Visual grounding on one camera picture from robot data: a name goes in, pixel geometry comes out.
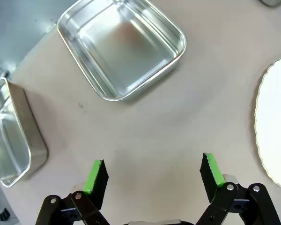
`screw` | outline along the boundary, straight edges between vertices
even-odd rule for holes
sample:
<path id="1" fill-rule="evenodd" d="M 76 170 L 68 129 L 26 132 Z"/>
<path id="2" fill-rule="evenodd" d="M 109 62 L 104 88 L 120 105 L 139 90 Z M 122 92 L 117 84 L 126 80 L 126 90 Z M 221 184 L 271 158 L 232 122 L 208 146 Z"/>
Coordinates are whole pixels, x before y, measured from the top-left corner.
<path id="1" fill-rule="evenodd" d="M 232 190 L 234 189 L 234 186 L 233 186 L 232 184 L 228 184 L 228 185 L 227 185 L 227 189 L 228 189 L 229 191 L 232 191 Z"/>
<path id="2" fill-rule="evenodd" d="M 254 186 L 254 187 L 253 187 L 253 190 L 256 191 L 256 192 L 259 192 L 259 191 L 260 191 L 260 188 L 259 188 L 258 186 Z"/>
<path id="3" fill-rule="evenodd" d="M 80 193 L 77 193 L 77 194 L 75 195 L 75 199 L 81 199 L 81 197 L 82 197 L 82 194 L 80 194 Z"/>

